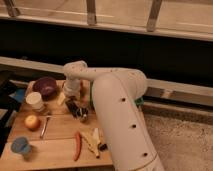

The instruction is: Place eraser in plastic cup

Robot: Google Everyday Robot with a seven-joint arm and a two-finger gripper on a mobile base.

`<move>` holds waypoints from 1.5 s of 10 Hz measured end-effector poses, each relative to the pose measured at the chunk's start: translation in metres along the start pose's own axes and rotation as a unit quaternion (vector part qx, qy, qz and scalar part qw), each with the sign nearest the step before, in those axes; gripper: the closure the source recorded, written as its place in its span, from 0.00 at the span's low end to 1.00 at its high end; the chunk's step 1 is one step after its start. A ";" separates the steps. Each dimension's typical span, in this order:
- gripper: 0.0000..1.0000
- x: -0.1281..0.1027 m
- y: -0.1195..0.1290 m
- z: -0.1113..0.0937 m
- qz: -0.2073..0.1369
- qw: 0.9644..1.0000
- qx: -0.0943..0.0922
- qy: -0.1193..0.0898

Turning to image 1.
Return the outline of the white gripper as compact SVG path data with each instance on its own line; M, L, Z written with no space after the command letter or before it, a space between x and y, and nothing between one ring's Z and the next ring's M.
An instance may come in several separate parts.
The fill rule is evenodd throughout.
M63 86L64 93L63 92L59 93L59 96L57 98L57 104L61 106L64 103L66 97L77 96L79 94L79 91L80 91L80 98L83 99L84 97L83 80L67 79Z

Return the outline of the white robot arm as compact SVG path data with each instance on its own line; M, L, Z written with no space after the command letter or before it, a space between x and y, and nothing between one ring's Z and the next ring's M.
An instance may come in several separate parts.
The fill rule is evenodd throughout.
M164 171L135 101L147 90L144 73L131 68L92 68L84 61L63 67L67 97L77 94L80 81L89 80L99 124L116 171Z

